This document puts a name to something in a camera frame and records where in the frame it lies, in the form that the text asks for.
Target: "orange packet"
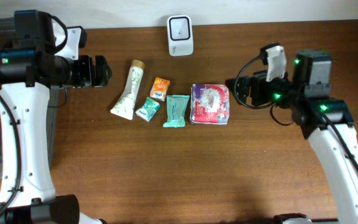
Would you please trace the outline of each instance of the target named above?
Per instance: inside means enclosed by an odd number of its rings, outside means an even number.
[[[162,78],[155,78],[150,97],[155,100],[165,101],[170,81]]]

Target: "green packet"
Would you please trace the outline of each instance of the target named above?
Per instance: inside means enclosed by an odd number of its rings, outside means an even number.
[[[184,127],[185,111],[190,96],[170,95],[167,96],[168,121],[163,125],[164,128]]]
[[[141,108],[137,109],[135,113],[143,120],[149,122],[159,108],[160,104],[157,101],[147,97],[144,105]]]

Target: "wooden table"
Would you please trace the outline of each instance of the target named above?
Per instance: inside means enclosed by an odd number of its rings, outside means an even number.
[[[81,54],[104,55],[114,75],[107,87],[69,90],[58,111],[51,170],[57,195],[75,194],[82,212],[109,223],[217,223],[293,212],[337,217],[300,128],[279,126],[267,110],[249,110],[231,96],[227,126],[190,124],[188,107],[186,127],[177,129],[162,128],[165,103],[149,123],[109,110],[132,59],[146,64],[138,108],[155,77],[171,81],[168,94],[189,95],[192,84],[224,83],[261,46],[280,42],[290,74],[298,49],[332,53],[331,95],[346,100],[358,132],[358,21],[195,26],[187,57],[169,56],[165,27],[87,32]],[[261,68],[256,63],[247,74]],[[288,120],[290,112],[277,116]]]

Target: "cork stopper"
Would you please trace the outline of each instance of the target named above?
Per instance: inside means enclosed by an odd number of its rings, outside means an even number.
[[[144,70],[144,63],[141,62],[140,60],[133,60],[132,66],[136,66]]]

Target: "green light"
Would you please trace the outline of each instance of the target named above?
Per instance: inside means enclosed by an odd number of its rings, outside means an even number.
[[[326,105],[320,105],[321,111],[326,111],[328,107]]]
[[[278,93],[274,93],[273,97],[275,100],[278,100],[278,99],[280,99],[281,95]]]

